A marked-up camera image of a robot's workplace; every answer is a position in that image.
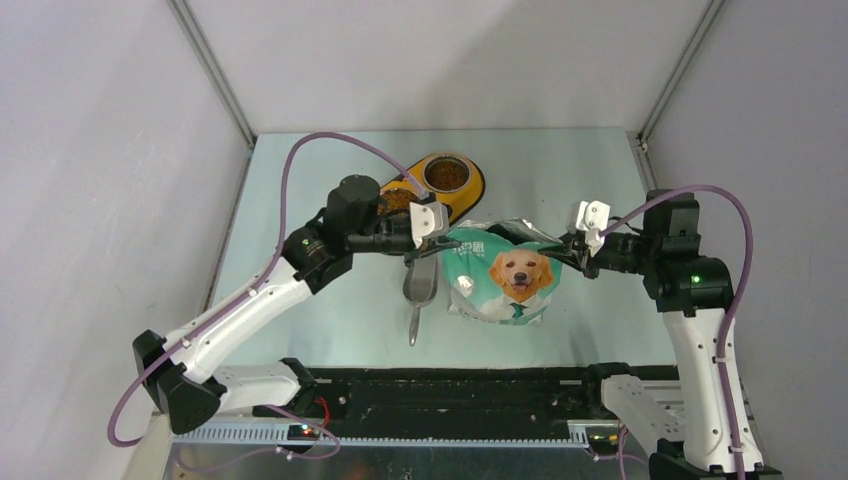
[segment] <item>pet food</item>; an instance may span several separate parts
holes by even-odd
[[[437,158],[424,169],[424,179],[436,190],[450,192],[468,181],[468,167],[452,157]]]
[[[500,325],[541,323],[562,264],[538,250],[559,240],[525,220],[466,221],[448,236],[461,243],[441,253],[451,312]]]
[[[377,207],[377,215],[398,211],[409,211],[409,202],[414,202],[418,199],[415,193],[402,188],[387,190],[380,195],[380,198],[382,198],[384,202]]]

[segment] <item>teal bag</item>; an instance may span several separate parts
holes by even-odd
[[[451,312],[500,325],[541,323],[562,263],[538,250],[558,244],[556,238],[525,220],[463,222],[448,237],[461,243],[441,253]]]

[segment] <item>dog face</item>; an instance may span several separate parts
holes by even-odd
[[[533,250],[512,250],[498,254],[489,276],[504,294],[523,302],[540,289],[554,283],[548,257]]]

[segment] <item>double pet bowl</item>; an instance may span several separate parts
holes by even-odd
[[[477,165],[457,153],[434,153],[424,157],[409,168],[409,173],[447,206],[451,225],[477,205],[486,188]],[[388,201],[389,210],[398,208],[395,205],[400,203],[403,207],[399,208],[406,209],[409,201],[417,197],[415,188],[401,175],[383,185],[380,193]]]

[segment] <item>kibble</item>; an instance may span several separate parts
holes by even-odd
[[[456,190],[468,181],[468,169],[456,160],[435,160],[424,172],[427,183],[436,190]]]
[[[386,213],[397,211],[409,211],[409,202],[414,202],[418,197],[409,190],[402,188],[393,188],[387,190],[380,195],[383,203],[377,207],[377,214],[383,215]]]

